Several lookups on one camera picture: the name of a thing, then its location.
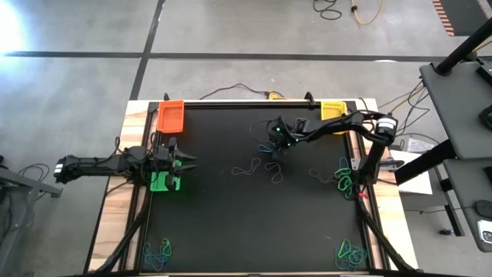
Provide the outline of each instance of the orange bin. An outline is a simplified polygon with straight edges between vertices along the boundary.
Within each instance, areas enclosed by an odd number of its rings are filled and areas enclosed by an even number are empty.
[[[163,133],[183,132],[185,103],[183,100],[163,101],[159,103],[157,130]]]

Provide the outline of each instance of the metal pole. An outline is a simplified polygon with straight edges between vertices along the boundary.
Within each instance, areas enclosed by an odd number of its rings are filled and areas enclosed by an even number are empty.
[[[484,42],[492,35],[492,18],[487,20],[474,34],[456,48],[445,60],[437,67],[436,72],[439,75],[447,75],[451,69],[463,59],[466,58],[478,45]]]

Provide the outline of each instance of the white paper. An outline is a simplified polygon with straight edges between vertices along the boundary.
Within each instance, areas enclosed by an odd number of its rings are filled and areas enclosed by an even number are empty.
[[[407,164],[408,162],[411,162],[420,157],[421,154],[390,150],[390,156],[393,157],[393,159],[395,160],[404,161],[405,164]],[[400,190],[400,192],[413,192],[431,195],[432,187],[431,181],[429,180],[429,173],[424,172],[418,176],[415,176],[415,178],[399,185],[398,189]]]

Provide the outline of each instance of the concrete floor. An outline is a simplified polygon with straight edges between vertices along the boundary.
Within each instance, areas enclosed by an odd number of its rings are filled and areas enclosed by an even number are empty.
[[[387,1],[372,25],[358,26],[349,1],[344,15],[321,20],[309,0],[167,0],[153,52],[297,53],[329,55],[447,55],[465,38],[448,37],[431,0]],[[10,35],[0,50],[141,52],[157,0],[0,2]],[[377,0],[359,5],[370,18]],[[488,15],[492,10],[484,5]],[[481,53],[489,55],[492,48]],[[34,162],[54,165],[67,155],[107,155],[119,134],[139,59],[0,58],[0,153],[13,170]],[[204,61],[152,59],[139,99],[197,99],[243,82],[301,97],[376,98],[384,103],[418,83],[416,62]],[[256,98],[242,90],[214,98]],[[423,106],[432,108],[430,99]],[[394,114],[404,119],[408,107]],[[442,141],[434,110],[412,125]],[[46,182],[53,182],[51,175]],[[16,274],[81,273],[106,179],[81,178],[59,199],[43,198],[22,243]],[[492,255],[464,238],[436,235],[445,213],[407,213],[417,260],[427,272],[486,276]]]

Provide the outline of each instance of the desk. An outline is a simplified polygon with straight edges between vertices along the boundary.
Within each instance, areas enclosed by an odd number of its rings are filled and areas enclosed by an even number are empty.
[[[367,99],[366,103],[369,109],[376,109],[377,107],[376,102],[373,99]],[[121,131],[121,147],[141,144],[147,107],[148,101],[132,101],[128,103],[125,121]],[[357,100],[357,108],[364,109],[364,105],[361,101]],[[152,122],[152,129],[155,129],[155,122]],[[353,138],[351,142],[352,148],[354,152],[358,152],[355,136],[352,135],[351,137]],[[370,148],[370,142],[364,142],[364,146],[367,149]],[[394,182],[394,177],[388,172],[382,172],[380,174],[380,178]],[[108,189],[122,183],[123,181],[124,180],[120,178],[111,177],[108,182]],[[94,247],[92,248],[91,253],[89,253],[86,269],[92,270],[99,267],[123,236],[125,232],[128,207],[130,205],[131,190],[131,185],[125,185],[118,191],[115,191],[109,195],[104,201],[100,219],[98,220],[98,225],[95,230],[93,241]],[[388,237],[395,249],[405,259],[405,261],[417,268],[417,261],[415,259],[411,237],[408,231],[397,186],[379,182],[374,185],[374,191],[379,215],[381,217],[381,224],[385,235]],[[369,232],[369,237],[375,267],[382,268],[382,260],[379,257],[378,244],[371,232]],[[128,266],[126,267],[127,269],[131,269],[133,266],[133,261],[135,259],[135,243],[137,239],[138,238],[134,238],[130,245]]]
[[[448,76],[441,76],[432,65],[421,66],[423,82],[449,139],[399,168],[395,172],[399,184],[445,159],[492,158],[492,132],[478,119],[478,114],[492,105],[492,86],[475,72],[479,67],[477,62],[465,62],[454,66]]]
[[[492,200],[492,183],[484,172],[487,166],[492,166],[492,159],[444,161],[448,179],[462,208],[472,206],[477,200]],[[492,244],[480,240],[477,227],[479,220],[490,221],[490,219],[478,215],[473,208],[463,209],[463,213],[477,247],[483,252],[492,252]]]

